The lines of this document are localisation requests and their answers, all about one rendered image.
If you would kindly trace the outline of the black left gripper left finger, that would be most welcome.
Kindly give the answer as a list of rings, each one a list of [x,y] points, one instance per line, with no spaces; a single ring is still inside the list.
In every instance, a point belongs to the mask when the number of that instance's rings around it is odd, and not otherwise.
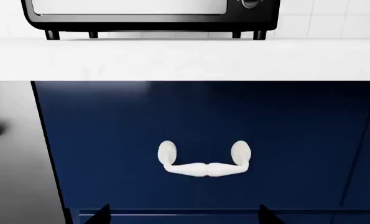
[[[110,206],[105,205],[100,210],[98,210],[89,220],[84,224],[110,224],[111,221],[111,211]]]

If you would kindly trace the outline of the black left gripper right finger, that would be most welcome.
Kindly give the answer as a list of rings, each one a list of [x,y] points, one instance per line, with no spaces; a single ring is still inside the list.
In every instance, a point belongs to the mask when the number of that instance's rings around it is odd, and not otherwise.
[[[259,224],[285,224],[272,210],[265,205],[259,206]]]

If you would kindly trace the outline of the black toaster oven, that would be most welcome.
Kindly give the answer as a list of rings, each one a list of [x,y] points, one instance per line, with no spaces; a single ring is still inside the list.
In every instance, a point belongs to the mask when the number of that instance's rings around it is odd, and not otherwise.
[[[243,32],[264,40],[276,29],[280,0],[260,0],[246,9],[241,0],[21,0],[27,22],[48,40],[59,33],[86,32]]]

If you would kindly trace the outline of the black toaster oven knob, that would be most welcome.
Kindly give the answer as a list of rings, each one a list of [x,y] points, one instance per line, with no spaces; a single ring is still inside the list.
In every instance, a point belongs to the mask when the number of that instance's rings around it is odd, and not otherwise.
[[[259,4],[260,0],[241,0],[242,5],[246,9],[253,9]]]

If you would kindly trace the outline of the navy blue cabinet door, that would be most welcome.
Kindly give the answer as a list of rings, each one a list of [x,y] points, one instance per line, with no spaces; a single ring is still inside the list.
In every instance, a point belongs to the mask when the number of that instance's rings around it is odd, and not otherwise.
[[[353,167],[343,208],[351,212],[334,216],[332,224],[370,224],[370,123]]]

